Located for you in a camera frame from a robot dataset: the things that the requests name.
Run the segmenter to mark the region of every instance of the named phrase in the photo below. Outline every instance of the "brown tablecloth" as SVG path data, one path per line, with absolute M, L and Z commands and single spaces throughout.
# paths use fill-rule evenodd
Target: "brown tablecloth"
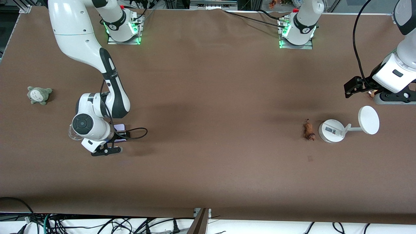
M 33 7 L 0 65 L 0 196 L 35 212 L 179 217 L 210 207 L 226 219 L 416 223 L 416 108 L 344 97 L 359 75 L 354 15 L 323 15 L 313 50 L 279 49 L 274 27 L 221 10 L 157 10 L 141 45 L 107 45 L 90 16 L 131 101 L 116 123 L 149 134 L 106 157 L 68 137 L 77 99 L 98 92 L 102 76 L 65 56 L 47 9 Z M 365 73 L 402 39 L 390 16 L 363 15 Z M 28 86 L 52 88 L 48 104 L 31 105 Z M 331 118 L 358 126 L 365 105 L 379 114 L 376 135 L 302 138 L 306 118 L 316 133 Z

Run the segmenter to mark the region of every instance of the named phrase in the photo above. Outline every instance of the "black wire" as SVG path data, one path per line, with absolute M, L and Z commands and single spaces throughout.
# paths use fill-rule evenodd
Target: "black wire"
M 366 86 L 368 86 L 368 87 L 370 87 L 370 88 L 372 88 L 372 89 L 376 90 L 376 88 L 374 88 L 373 86 L 371 86 L 371 85 L 367 82 L 367 80 L 366 80 L 366 78 L 365 78 L 365 76 L 364 76 L 363 68 L 362 68 L 362 66 L 361 66 L 361 60 L 360 60 L 360 57 L 358 56 L 357 47 L 356 47 L 356 45 L 355 45 L 355 31 L 356 31 L 356 29 L 357 29 L 358 19 L 360 18 L 361 13 L 363 12 L 364 8 L 365 8 L 365 7 L 368 5 L 368 3 L 370 3 L 370 2 L 371 2 L 371 0 L 368 0 L 368 1 L 367 1 L 367 2 L 366 2 L 363 6 L 362 6 L 362 8 L 361 8 L 360 12 L 358 12 L 357 18 L 355 19 L 354 29 L 352 30 L 352 46 L 354 47 L 354 53 L 355 53 L 355 57 L 357 58 L 358 68 L 360 69 L 360 73 L 361 73 L 361 77 L 362 77 L 362 79 L 364 80 L 364 82 L 365 82 Z
M 269 14 L 269 13 L 267 13 L 265 10 L 258 9 L 258 10 L 256 10 L 256 11 L 258 11 L 258 12 L 263 12 L 263 13 L 264 13 L 264 14 L 266 14 L 268 17 L 270 17 L 270 18 L 272 18 L 272 19 L 275 19 L 275 20 L 279 20 L 279 18 L 277 18 L 277 17 L 274 17 L 274 16 L 270 15 L 270 14 Z
M 368 227 L 368 226 L 370 226 L 370 224 L 366 224 L 366 225 L 365 225 L 365 227 L 364 227 L 364 233 L 363 233 L 363 234 L 366 234 L 366 233 L 367 233 L 367 227 Z
M 267 24 L 267 25 L 271 25 L 271 26 L 275 26 L 275 27 L 281 27 L 281 28 L 284 28 L 284 26 L 283 26 L 283 25 L 275 25 L 275 24 L 272 24 L 272 23 L 269 23 L 269 22 L 265 22 L 265 21 L 261 21 L 261 20 L 253 19 L 253 18 L 250 18 L 250 17 L 244 16 L 244 15 L 235 14 L 235 13 L 233 13 L 233 12 L 228 12 L 228 11 L 224 11 L 224 12 L 226 12 L 226 13 L 228 13 L 228 14 L 231 14 L 231 15 L 235 15 L 235 16 L 243 17 L 243 18 L 246 18 L 246 19 L 249 19 L 249 20 L 254 20 L 254 21 L 257 21 L 257 22 L 260 22 L 260 23 L 263 23 L 263 24 Z
M 124 219 L 124 221 L 121 222 L 120 224 L 117 223 L 117 222 L 115 222 L 117 224 L 117 226 L 113 226 L 113 229 L 111 231 L 111 234 L 113 234 L 117 230 L 117 228 L 119 228 L 119 227 L 129 230 L 130 231 L 129 234 L 131 234 L 133 232 L 132 227 L 131 227 L 131 224 L 130 224 L 130 227 L 131 228 L 127 228 L 126 226 L 123 225 L 123 223 L 125 223 L 125 222 L 127 222 L 127 223 L 130 224 L 129 219 Z
M 18 201 L 20 203 L 23 203 L 26 208 L 30 211 L 30 213 L 32 214 L 32 217 L 34 219 L 34 221 L 38 222 L 39 220 L 36 218 L 35 213 L 33 212 L 32 208 L 23 200 L 16 198 L 16 197 L 0 197 L 0 200 L 15 200 Z
M 154 224 L 150 225 L 149 228 L 151 228 L 151 227 L 153 227 L 155 225 L 164 223 L 164 222 L 173 221 L 174 219 L 175 220 L 179 220 L 179 219 L 194 219 L 194 218 L 173 218 L 173 219 L 166 219 L 166 220 L 163 220 L 163 221 L 160 221 L 160 222 L 157 222 L 157 223 L 154 223 Z
M 12 219 L 14 219 L 15 221 L 17 221 L 17 219 L 18 219 L 18 218 L 22 218 L 22 217 L 24 217 L 24 216 L 22 216 L 22 215 L 17 215 L 16 217 L 13 217 L 13 218 L 8 218 L 8 219 L 0 219 L 0 222 L 1 222 L 1 221 L 12 220 Z
M 309 233 L 309 231 L 311 230 L 311 228 L 312 228 L 312 226 L 313 226 L 314 224 L 315 224 L 315 222 L 312 222 L 312 223 L 309 225 L 308 230 L 306 230 L 305 234 L 308 234 L 308 233 Z
M 136 234 L 139 232 L 146 224 L 149 224 L 151 221 L 155 220 L 155 218 L 147 218 L 134 232 L 133 234 Z
M 142 17 L 144 15 L 144 13 L 146 13 L 146 10 L 147 10 L 147 8 L 145 8 L 143 13 L 141 13 L 138 17 L 134 18 L 133 20 L 140 19 L 140 17 Z
M 123 139 L 127 139 L 127 140 L 136 140 L 136 139 L 140 139 L 140 138 L 145 137 L 145 136 L 147 135 L 147 133 L 149 132 L 149 131 L 147 130 L 147 128 L 145 128 L 145 127 L 137 127 L 137 128 L 133 128 L 133 129 L 130 129 L 130 130 L 126 130 L 126 131 L 125 131 L 125 132 L 131 132 L 131 131 L 133 131 L 133 130 L 137 130 L 137 129 L 143 129 L 143 130 L 145 130 L 146 132 L 145 132 L 143 135 L 139 136 L 139 137 L 126 137 L 126 136 L 122 136 L 122 135 L 120 135 L 120 134 L 117 132 L 116 128 L 114 127 L 114 122 L 113 122 L 113 117 L 111 116 L 111 112 L 110 112 L 110 110 L 108 109 L 107 104 L 106 104 L 106 103 L 105 103 L 105 101 L 103 100 L 102 93 L 103 93 L 104 83 L 105 83 L 105 80 L 103 80 L 103 83 L 101 84 L 101 88 L 100 88 L 100 98 L 101 98 L 101 101 L 104 103 L 104 106 L 105 106 L 105 108 L 106 108 L 106 110 L 107 110 L 107 112 L 108 112 L 108 116 L 110 117 L 111 125 L 113 126 L 113 129 L 114 129 L 114 133 L 115 133 L 117 136 L 119 136 L 119 137 L 121 137 L 121 138 L 123 138 Z
M 345 234 L 345 231 L 344 231 L 344 227 L 343 227 L 343 225 L 342 225 L 341 223 L 337 223 L 337 224 L 339 224 L 339 225 L 341 226 L 342 231 L 340 231 L 340 230 L 338 230 L 338 229 L 336 228 L 335 224 L 336 224 L 336 223 L 332 223 L 332 227 L 333 227 L 333 228 L 334 228 L 337 232 L 339 232 L 339 233 L 341 233 L 341 234 Z
M 110 223 L 112 223 L 114 221 L 114 219 L 110 219 L 107 223 L 105 223 L 100 230 L 98 230 L 97 234 L 100 234 L 100 232 Z
M 72 228 L 92 229 L 92 228 L 101 227 L 101 226 L 103 226 L 103 224 L 98 225 L 98 226 L 94 226 L 94 227 L 81 227 L 81 226 L 69 227 L 69 226 L 62 226 L 62 228 L 65 228 L 65 229 L 72 229 Z

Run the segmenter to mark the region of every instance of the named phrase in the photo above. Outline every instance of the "plush toy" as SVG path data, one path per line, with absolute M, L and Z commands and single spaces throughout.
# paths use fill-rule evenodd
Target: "plush toy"
M 52 89 L 42 89 L 42 88 L 34 88 L 32 86 L 27 87 L 29 91 L 27 96 L 30 99 L 30 103 L 40 103 L 41 105 L 46 105 L 46 100 L 48 100 L 49 94 L 52 93 Z

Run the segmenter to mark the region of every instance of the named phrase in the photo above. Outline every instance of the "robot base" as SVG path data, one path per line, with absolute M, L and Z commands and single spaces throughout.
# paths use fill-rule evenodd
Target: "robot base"
M 287 22 L 281 22 L 280 20 L 278 20 L 277 24 L 286 26 L 285 24 L 287 24 Z M 285 30 L 285 29 L 283 29 L 283 28 L 278 29 L 280 49 L 299 49 L 299 50 L 312 50 L 313 49 L 312 39 L 309 39 L 309 41 L 304 45 L 294 45 L 282 36 L 283 30 Z
M 344 125 L 334 119 L 329 119 L 319 126 L 319 136 L 327 143 L 337 143 L 344 139 Z
M 133 17 L 137 17 L 137 13 L 136 12 L 133 12 Z M 143 34 L 144 19 L 145 19 L 145 15 L 141 16 L 139 19 L 137 19 L 134 22 L 134 24 L 137 24 L 137 25 L 136 26 L 132 26 L 132 29 L 134 31 L 137 31 L 137 34 L 135 34 L 128 41 L 125 41 L 125 42 L 116 41 L 107 32 L 107 35 L 108 35 L 107 44 L 110 44 L 110 45 L 140 45 L 141 44 L 141 36 Z

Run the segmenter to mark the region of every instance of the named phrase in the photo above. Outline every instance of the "brown toy figurine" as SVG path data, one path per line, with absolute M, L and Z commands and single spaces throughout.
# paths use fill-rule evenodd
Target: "brown toy figurine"
M 270 3 L 269 3 L 269 9 L 273 9 L 273 8 L 275 8 L 275 5 L 277 4 L 277 0 L 272 0 Z
M 378 90 L 372 90 L 372 91 L 368 91 L 368 94 L 370 94 L 370 97 L 371 98 L 374 98 L 375 96 L 376 96 L 376 92 L 377 92 Z
M 303 126 L 305 127 L 305 138 L 312 141 L 316 140 L 316 136 L 315 133 L 313 133 L 312 124 L 309 123 L 309 119 L 306 120 L 306 123 L 303 124 Z

